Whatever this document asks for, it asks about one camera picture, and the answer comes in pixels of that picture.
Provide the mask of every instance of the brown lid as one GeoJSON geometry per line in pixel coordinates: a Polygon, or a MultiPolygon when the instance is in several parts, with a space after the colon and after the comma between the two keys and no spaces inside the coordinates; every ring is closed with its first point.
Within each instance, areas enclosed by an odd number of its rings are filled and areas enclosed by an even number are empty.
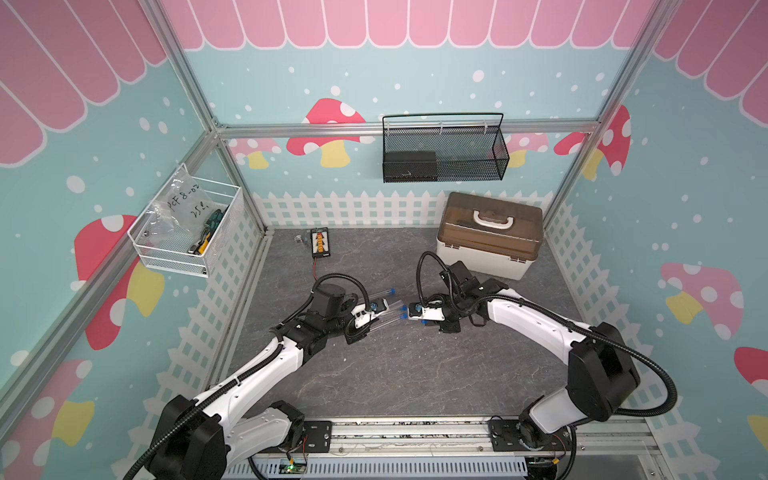
{"type": "Polygon", "coordinates": [[[544,239],[541,208],[453,192],[437,239],[454,247],[536,260],[544,239]]]}

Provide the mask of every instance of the plastic storage box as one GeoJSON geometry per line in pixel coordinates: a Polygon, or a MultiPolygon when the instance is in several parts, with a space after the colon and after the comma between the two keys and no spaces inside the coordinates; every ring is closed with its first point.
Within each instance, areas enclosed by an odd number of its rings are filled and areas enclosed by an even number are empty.
{"type": "Polygon", "coordinates": [[[544,239],[541,208],[453,192],[440,222],[437,254],[450,265],[520,280],[544,239]]]}

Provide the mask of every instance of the vent grille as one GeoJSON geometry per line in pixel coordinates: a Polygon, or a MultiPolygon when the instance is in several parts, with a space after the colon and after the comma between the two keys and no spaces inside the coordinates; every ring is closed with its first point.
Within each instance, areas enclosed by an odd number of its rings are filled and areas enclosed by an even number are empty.
{"type": "MultiPolygon", "coordinates": [[[[281,458],[255,458],[269,478],[507,478],[528,474],[524,458],[311,458],[305,475],[280,474],[281,458]]],[[[254,478],[247,462],[232,466],[223,480],[254,478]]]]}

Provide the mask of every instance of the black wire mesh basket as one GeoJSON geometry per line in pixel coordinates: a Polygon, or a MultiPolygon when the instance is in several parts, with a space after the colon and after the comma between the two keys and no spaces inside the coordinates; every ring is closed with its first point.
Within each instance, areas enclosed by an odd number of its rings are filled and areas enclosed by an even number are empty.
{"type": "Polygon", "coordinates": [[[384,182],[501,180],[509,153],[504,114],[403,114],[382,118],[384,182]]]}

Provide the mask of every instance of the mushroom decal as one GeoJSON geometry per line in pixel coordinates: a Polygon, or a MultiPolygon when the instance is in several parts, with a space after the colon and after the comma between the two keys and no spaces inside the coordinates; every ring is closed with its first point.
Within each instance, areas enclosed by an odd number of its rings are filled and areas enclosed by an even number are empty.
{"type": "Polygon", "coordinates": [[[233,138],[228,143],[232,155],[239,165],[245,165],[248,158],[248,166],[253,170],[262,170],[270,166],[262,152],[278,154],[282,150],[273,138],[233,138]]]}
{"type": "Polygon", "coordinates": [[[747,382],[768,397],[768,352],[742,346],[733,354],[733,363],[747,382]]]}
{"type": "Polygon", "coordinates": [[[40,392],[16,430],[2,446],[5,480],[38,480],[45,470],[52,439],[74,447],[94,416],[93,402],[67,398],[91,371],[90,360],[62,363],[40,392]]]}
{"type": "MultiPolygon", "coordinates": [[[[134,218],[114,215],[91,222],[80,230],[74,239],[74,258],[80,278],[77,281],[78,288],[91,277],[134,218]]],[[[127,300],[136,304],[141,315],[149,316],[160,301],[164,288],[165,277],[162,273],[150,271],[139,263],[138,258],[134,260],[85,328],[88,345],[94,350],[110,346],[118,337],[123,324],[127,300]]]]}
{"type": "MultiPolygon", "coordinates": [[[[354,108],[334,98],[321,98],[302,120],[303,124],[361,124],[365,118],[354,108]]],[[[370,144],[373,137],[318,137],[290,138],[288,151],[294,155],[306,155],[318,148],[323,151],[320,165],[325,168],[345,167],[349,164],[349,155],[344,149],[344,141],[356,141],[370,144]]]]}
{"type": "Polygon", "coordinates": [[[665,263],[661,266],[663,281],[682,290],[667,298],[675,317],[690,324],[696,315],[706,311],[717,335],[728,340],[741,327],[744,316],[744,297],[736,277],[728,270],[708,266],[665,263]]]}
{"type": "Polygon", "coordinates": [[[525,152],[537,151],[544,153],[549,149],[549,138],[546,134],[511,134],[505,139],[509,151],[507,168],[525,165],[525,152]]]}
{"type": "MultiPolygon", "coordinates": [[[[621,105],[597,148],[590,154],[587,163],[581,170],[584,178],[595,181],[598,177],[598,165],[603,158],[608,162],[613,175],[620,174],[627,163],[631,136],[632,123],[629,110],[621,105]]],[[[555,145],[554,152],[558,155],[573,154],[581,147],[584,137],[583,133],[574,132],[555,145]]]]}

